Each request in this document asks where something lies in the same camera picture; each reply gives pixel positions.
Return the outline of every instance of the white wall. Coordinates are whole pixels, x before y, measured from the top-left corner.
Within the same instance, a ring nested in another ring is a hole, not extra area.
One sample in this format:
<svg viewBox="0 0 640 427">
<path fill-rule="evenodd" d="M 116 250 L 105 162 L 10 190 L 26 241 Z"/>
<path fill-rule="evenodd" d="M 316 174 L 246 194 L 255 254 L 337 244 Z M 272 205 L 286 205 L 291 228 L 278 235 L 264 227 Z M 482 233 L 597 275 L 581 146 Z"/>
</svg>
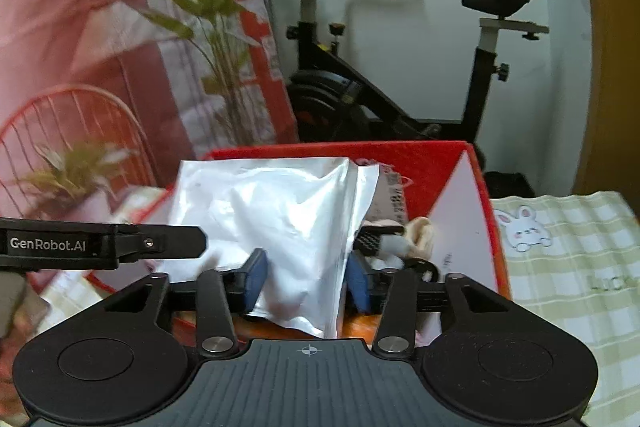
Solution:
<svg viewBox="0 0 640 427">
<path fill-rule="evenodd" d="M 459 120 L 478 44 L 477 12 L 460 0 L 319 0 L 320 35 L 326 23 L 348 25 L 342 56 L 415 118 Z M 275 32 L 285 74 L 296 68 L 294 42 L 284 28 L 298 18 L 298 0 L 273 0 Z M 517 17 L 548 22 L 546 0 L 533 0 Z M 503 33 L 498 63 L 511 78 L 494 82 L 479 136 L 488 168 L 521 171 L 534 187 L 543 171 L 550 128 L 550 40 Z"/>
<path fill-rule="evenodd" d="M 591 90 L 589 0 L 547 0 L 554 86 L 551 126 L 540 191 L 571 193 L 580 161 Z"/>
</svg>

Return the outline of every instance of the bunny cartoon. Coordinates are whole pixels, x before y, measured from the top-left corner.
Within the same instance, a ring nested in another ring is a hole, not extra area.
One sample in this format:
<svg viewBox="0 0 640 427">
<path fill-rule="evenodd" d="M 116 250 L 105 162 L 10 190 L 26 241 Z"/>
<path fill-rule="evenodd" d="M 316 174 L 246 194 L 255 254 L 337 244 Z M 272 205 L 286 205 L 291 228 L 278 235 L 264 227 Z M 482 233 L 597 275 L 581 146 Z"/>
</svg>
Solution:
<svg viewBox="0 0 640 427">
<path fill-rule="evenodd" d="M 517 216 L 511 216 L 494 208 L 494 216 L 507 234 L 507 240 L 514 250 L 526 252 L 532 245 L 551 246 L 551 235 L 536 221 L 536 211 L 523 204 Z"/>
</svg>

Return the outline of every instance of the seat post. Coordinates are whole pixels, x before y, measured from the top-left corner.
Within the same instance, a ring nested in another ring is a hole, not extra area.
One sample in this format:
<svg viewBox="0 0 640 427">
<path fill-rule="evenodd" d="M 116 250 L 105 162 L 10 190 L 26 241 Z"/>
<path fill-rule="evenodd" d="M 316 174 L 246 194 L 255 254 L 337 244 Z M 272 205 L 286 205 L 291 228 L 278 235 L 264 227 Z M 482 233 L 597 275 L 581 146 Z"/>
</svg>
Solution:
<svg viewBox="0 0 640 427">
<path fill-rule="evenodd" d="M 300 0 L 300 22 L 316 22 L 318 0 Z"/>
<path fill-rule="evenodd" d="M 495 53 L 495 49 L 498 46 L 498 32 L 500 28 L 498 26 L 484 26 L 482 25 L 482 19 L 480 19 L 480 42 L 478 48 L 489 53 Z"/>
</svg>

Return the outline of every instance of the exercise bike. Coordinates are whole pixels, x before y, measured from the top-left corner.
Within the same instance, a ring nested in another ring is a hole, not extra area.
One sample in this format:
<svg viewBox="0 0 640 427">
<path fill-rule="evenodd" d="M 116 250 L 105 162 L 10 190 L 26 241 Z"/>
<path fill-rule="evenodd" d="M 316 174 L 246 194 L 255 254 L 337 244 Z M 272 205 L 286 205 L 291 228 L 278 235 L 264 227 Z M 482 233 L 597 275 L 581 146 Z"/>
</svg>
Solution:
<svg viewBox="0 0 640 427">
<path fill-rule="evenodd" d="M 463 6 L 497 18 L 480 19 L 480 41 L 462 121 L 421 123 L 338 57 L 343 24 L 330 24 L 334 36 L 330 47 L 318 42 L 316 1 L 300 0 L 300 21 L 287 28 L 287 39 L 298 42 L 299 70 L 287 89 L 303 142 L 455 139 L 475 144 L 492 76 L 506 81 L 509 75 L 508 65 L 495 66 L 498 32 L 519 31 L 531 41 L 549 33 L 547 26 L 506 19 L 531 0 L 462 0 Z M 370 120 L 364 107 L 378 121 Z"/>
</svg>

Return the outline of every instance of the checkered cloth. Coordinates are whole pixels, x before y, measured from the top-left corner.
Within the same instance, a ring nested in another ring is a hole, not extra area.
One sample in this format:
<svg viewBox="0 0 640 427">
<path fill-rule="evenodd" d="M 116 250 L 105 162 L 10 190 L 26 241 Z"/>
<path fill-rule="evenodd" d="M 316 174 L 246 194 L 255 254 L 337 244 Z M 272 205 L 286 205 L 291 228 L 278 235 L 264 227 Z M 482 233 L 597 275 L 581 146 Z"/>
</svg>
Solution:
<svg viewBox="0 0 640 427">
<path fill-rule="evenodd" d="M 513 300 L 598 361 L 583 421 L 640 425 L 640 227 L 616 192 L 493 200 Z"/>
</svg>

